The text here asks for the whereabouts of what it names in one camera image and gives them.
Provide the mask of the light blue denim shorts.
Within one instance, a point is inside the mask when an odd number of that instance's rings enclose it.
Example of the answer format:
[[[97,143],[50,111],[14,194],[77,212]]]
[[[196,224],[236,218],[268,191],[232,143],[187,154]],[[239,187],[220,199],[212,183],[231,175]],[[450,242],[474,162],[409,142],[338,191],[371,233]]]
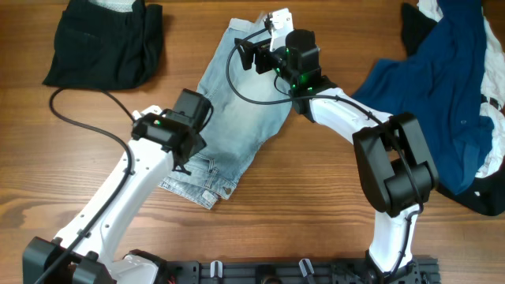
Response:
[[[230,198],[262,144],[281,129],[291,109],[283,101],[288,84],[273,71],[243,70],[238,54],[231,51],[236,38],[266,39],[267,34],[253,35],[263,26],[261,21],[230,20],[197,85],[214,107],[201,132],[207,146],[185,164],[187,174],[171,173],[160,188],[210,209]]]

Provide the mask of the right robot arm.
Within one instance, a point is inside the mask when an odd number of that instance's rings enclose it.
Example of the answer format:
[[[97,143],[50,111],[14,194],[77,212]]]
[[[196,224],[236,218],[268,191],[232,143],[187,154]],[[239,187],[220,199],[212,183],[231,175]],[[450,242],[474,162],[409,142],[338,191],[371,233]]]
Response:
[[[372,243],[357,280],[363,283],[438,283],[438,263],[413,256],[415,223],[438,185],[428,145],[410,113],[374,110],[347,96],[321,72],[311,31],[295,29],[252,42],[236,38],[243,69],[274,71],[289,85],[284,99],[310,121],[346,138],[354,149],[361,188],[375,210]]]

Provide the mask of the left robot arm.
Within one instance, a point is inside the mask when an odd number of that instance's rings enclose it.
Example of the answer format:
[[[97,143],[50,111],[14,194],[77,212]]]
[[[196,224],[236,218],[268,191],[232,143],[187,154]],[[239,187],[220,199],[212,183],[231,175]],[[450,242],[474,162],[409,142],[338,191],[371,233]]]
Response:
[[[214,108],[203,95],[182,90],[175,106],[129,113],[129,142],[92,127],[120,144],[118,164],[80,213],[55,237],[34,237],[22,256],[25,283],[173,283],[167,262],[134,250],[114,258],[126,229],[158,184],[205,148],[200,135]]]

